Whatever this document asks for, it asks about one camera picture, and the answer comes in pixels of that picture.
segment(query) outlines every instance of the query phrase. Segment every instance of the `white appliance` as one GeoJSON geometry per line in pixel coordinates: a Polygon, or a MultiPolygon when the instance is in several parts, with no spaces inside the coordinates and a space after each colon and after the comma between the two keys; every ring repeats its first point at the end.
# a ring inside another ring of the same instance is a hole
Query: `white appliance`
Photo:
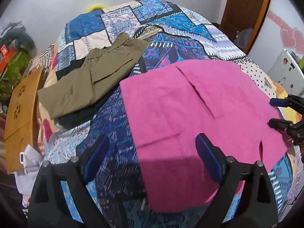
{"type": "Polygon", "coordinates": [[[267,75],[284,87],[287,93],[304,95],[304,74],[291,54],[283,49],[267,75]]]}

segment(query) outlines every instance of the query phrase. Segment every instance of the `folded clothing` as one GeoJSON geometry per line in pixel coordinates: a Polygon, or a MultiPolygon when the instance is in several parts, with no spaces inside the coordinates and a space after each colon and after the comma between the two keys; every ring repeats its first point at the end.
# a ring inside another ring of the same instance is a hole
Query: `folded clothing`
{"type": "MultiPolygon", "coordinates": [[[[72,60],[71,61],[71,65],[75,64],[76,66],[80,63],[77,62],[80,60],[72,60]]],[[[146,66],[145,66],[145,62],[143,60],[143,57],[141,57],[138,61],[138,66],[137,68],[139,69],[140,72],[145,73],[146,72],[146,66]]],[[[62,70],[59,70],[56,72],[56,75],[58,72],[61,72],[69,67],[66,67],[62,70]]],[[[89,121],[93,118],[93,116],[99,111],[99,109],[104,105],[104,103],[108,100],[108,98],[114,93],[114,91],[119,87],[119,84],[117,84],[116,86],[114,86],[106,95],[104,95],[101,99],[99,99],[96,103],[91,104],[81,110],[72,112],[70,114],[64,115],[62,117],[59,117],[55,120],[55,123],[59,123],[62,127],[64,127],[67,130],[70,130],[72,128],[75,128],[76,126],[89,121]]]]}
{"type": "Polygon", "coordinates": [[[148,44],[122,33],[109,48],[91,50],[81,68],[40,89],[39,100],[51,119],[78,111],[106,95],[131,72],[148,44]]]}
{"type": "Polygon", "coordinates": [[[267,125],[282,118],[278,109],[232,62],[186,60],[127,78],[120,86],[156,212],[203,206],[218,190],[198,156],[199,133],[225,155],[250,164],[262,160],[267,170],[287,150],[282,135],[267,125]]]}

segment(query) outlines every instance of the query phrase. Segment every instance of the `red box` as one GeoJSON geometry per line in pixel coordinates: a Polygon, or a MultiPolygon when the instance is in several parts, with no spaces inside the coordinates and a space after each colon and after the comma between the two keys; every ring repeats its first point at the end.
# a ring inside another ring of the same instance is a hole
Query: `red box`
{"type": "Polygon", "coordinates": [[[3,56],[5,56],[9,52],[6,45],[3,45],[0,50],[3,56]]]}
{"type": "Polygon", "coordinates": [[[4,68],[9,63],[9,61],[12,59],[16,51],[14,49],[11,49],[6,56],[3,57],[3,59],[0,61],[0,73],[3,73],[4,68]]]}

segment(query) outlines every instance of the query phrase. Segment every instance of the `pink cloth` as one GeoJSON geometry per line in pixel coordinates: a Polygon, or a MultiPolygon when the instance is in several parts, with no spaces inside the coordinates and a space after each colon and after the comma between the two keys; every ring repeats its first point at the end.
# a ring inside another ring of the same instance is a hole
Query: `pink cloth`
{"type": "Polygon", "coordinates": [[[56,65],[58,64],[58,52],[56,53],[53,62],[52,62],[52,69],[54,69],[54,67],[56,67],[56,65]]]}
{"type": "Polygon", "coordinates": [[[212,200],[213,182],[195,147],[205,133],[225,155],[267,170],[287,148],[267,122],[269,98],[227,61],[187,60],[127,78],[123,101],[151,208],[177,212],[212,200]]]}
{"type": "Polygon", "coordinates": [[[47,119],[43,120],[43,126],[44,126],[44,133],[47,142],[49,142],[51,135],[53,134],[50,123],[47,119]]]}

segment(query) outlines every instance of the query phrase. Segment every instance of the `bed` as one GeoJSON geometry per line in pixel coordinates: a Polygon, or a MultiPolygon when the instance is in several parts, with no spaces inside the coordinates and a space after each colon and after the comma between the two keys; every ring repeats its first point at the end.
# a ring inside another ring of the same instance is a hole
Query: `bed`
{"type": "MultiPolygon", "coordinates": [[[[150,43],[142,55],[146,71],[186,59],[233,61],[269,98],[287,96],[281,86],[272,82],[262,69],[207,19],[163,0],[132,1],[81,14],[68,22],[57,42],[50,47],[51,50],[47,49],[36,58],[37,63],[41,62],[38,59],[45,59],[43,56],[52,52],[52,56],[43,63],[47,73],[44,87],[56,83],[55,72],[69,66],[71,60],[85,57],[93,48],[110,46],[122,32],[150,43]]],[[[141,74],[137,67],[130,75],[136,74],[141,74]]],[[[147,202],[145,204],[145,188],[120,88],[114,91],[91,121],[68,131],[50,119],[41,103],[38,103],[38,107],[38,144],[46,154],[45,160],[53,164],[65,163],[72,156],[81,155],[101,133],[108,135],[110,149],[95,180],[87,185],[87,189],[113,227],[186,228],[193,227],[203,215],[207,206],[180,213],[154,213],[147,202]]],[[[284,108],[281,112],[294,122],[301,119],[291,109],[284,108]]],[[[278,214],[284,209],[284,200],[297,171],[298,164],[292,147],[269,172],[278,214]]],[[[62,182],[62,188],[73,218],[81,221],[66,182],[62,182]]],[[[240,197],[240,194],[235,195],[225,221],[233,218],[240,197]]],[[[25,208],[28,201],[29,197],[24,197],[25,208]]]]}

